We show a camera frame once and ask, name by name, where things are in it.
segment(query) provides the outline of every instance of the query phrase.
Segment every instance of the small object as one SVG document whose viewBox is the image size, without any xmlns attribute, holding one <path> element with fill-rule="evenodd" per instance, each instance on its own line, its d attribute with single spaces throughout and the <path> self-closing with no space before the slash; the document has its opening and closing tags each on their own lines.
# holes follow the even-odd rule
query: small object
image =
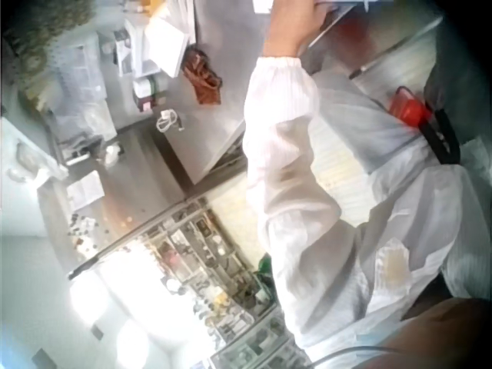
<svg viewBox="0 0 492 369">
<path fill-rule="evenodd" d="M 116 40 L 115 64 L 118 66 L 119 76 L 131 73 L 131 41 L 126 29 L 114 32 Z"/>
<path fill-rule="evenodd" d="M 184 76 L 191 82 L 200 105 L 220 105 L 222 79 L 208 67 L 207 55 L 189 48 L 184 56 Z"/>
<path fill-rule="evenodd" d="M 165 103 L 168 77 L 165 73 L 148 75 L 133 81 L 133 100 L 140 112 Z"/>
<path fill-rule="evenodd" d="M 427 109 L 408 88 L 400 86 L 397 89 L 391 102 L 390 114 L 406 125 L 418 128 L 441 164 L 460 163 L 460 144 L 444 110 L 435 111 L 434 118 L 449 150 L 429 123 L 433 118 L 433 112 Z"/>
<path fill-rule="evenodd" d="M 165 133 L 170 127 L 172 127 L 172 125 L 175 124 L 178 125 L 179 131 L 183 131 L 185 129 L 176 111 L 174 109 L 167 109 L 161 111 L 161 117 L 157 120 L 155 127 L 159 132 Z"/>
</svg>

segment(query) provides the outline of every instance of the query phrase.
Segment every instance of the paper sheet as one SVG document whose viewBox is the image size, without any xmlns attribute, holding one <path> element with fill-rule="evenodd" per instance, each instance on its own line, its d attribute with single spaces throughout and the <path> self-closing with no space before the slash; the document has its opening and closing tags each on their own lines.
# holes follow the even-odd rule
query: paper sheet
<svg viewBox="0 0 492 369">
<path fill-rule="evenodd" d="M 102 188 L 99 173 L 92 171 L 80 181 L 70 184 L 67 187 L 67 195 L 70 209 L 73 212 L 102 198 L 105 195 L 105 191 Z"/>
</svg>

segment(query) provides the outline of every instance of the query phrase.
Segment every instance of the small item on shelf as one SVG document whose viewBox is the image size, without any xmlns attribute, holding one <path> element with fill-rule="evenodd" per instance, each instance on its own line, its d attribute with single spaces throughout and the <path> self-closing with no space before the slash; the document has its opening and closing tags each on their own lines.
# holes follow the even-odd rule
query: small item on shelf
<svg viewBox="0 0 492 369">
<path fill-rule="evenodd" d="M 133 100 L 140 112 L 165 103 L 168 79 L 164 73 L 148 75 L 133 81 Z"/>
<path fill-rule="evenodd" d="M 118 66 L 120 77 L 131 73 L 131 41 L 126 29 L 114 32 L 116 40 L 115 64 Z"/>
<path fill-rule="evenodd" d="M 160 67 L 151 60 L 151 42 L 145 29 L 148 17 L 143 14 L 131 13 L 125 17 L 125 29 L 131 41 L 131 69 L 136 78 L 160 72 Z"/>
<path fill-rule="evenodd" d="M 197 48 L 189 48 L 181 67 L 191 82 L 200 105 L 220 105 L 222 79 L 208 67 L 207 55 Z"/>
</svg>

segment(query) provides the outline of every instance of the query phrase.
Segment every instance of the bright light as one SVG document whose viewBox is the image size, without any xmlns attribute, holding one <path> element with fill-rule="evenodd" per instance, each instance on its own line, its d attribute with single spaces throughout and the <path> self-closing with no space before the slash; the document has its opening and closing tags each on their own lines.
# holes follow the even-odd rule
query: bright light
<svg viewBox="0 0 492 369">
<path fill-rule="evenodd" d="M 116 351 L 124 367 L 142 369 L 148 356 L 147 334 L 134 321 L 127 321 L 118 334 Z"/>
<path fill-rule="evenodd" d="M 108 291 L 98 276 L 87 271 L 70 287 L 71 303 L 87 325 L 93 325 L 108 306 Z"/>
</svg>

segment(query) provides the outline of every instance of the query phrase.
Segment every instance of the white container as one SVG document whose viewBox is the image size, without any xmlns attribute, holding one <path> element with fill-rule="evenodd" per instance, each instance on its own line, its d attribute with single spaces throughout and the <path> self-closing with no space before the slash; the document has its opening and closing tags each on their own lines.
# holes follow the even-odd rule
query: white container
<svg viewBox="0 0 492 369">
<path fill-rule="evenodd" d="M 160 68 L 150 59 L 150 45 L 145 36 L 148 17 L 143 14 L 129 14 L 125 19 L 125 29 L 131 41 L 131 67 L 136 78 L 153 75 Z"/>
</svg>

